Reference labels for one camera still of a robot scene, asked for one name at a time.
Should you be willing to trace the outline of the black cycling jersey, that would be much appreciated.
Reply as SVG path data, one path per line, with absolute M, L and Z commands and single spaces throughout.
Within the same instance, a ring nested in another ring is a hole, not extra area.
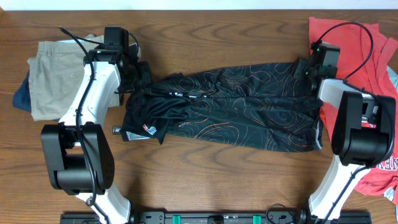
M 170 75 L 128 99 L 125 141 L 167 134 L 268 151 L 322 148 L 322 102 L 292 63 L 263 63 Z

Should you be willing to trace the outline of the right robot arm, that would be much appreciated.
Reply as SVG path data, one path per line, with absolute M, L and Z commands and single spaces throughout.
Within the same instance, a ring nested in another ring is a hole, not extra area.
M 328 59 L 298 58 L 292 76 L 304 79 L 319 100 L 338 110 L 331 137 L 334 156 L 308 208 L 295 223 L 339 223 L 343 204 L 358 182 L 393 152 L 396 101 L 336 79 Z

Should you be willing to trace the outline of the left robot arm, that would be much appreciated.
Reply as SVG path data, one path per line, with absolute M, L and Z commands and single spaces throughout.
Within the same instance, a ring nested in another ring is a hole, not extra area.
M 131 202 L 114 183 L 114 157 L 103 132 L 115 91 L 136 78 L 139 47 L 94 49 L 84 58 L 84 76 L 58 124 L 46 124 L 41 141 L 53 188 L 84 201 L 99 223 L 139 223 Z

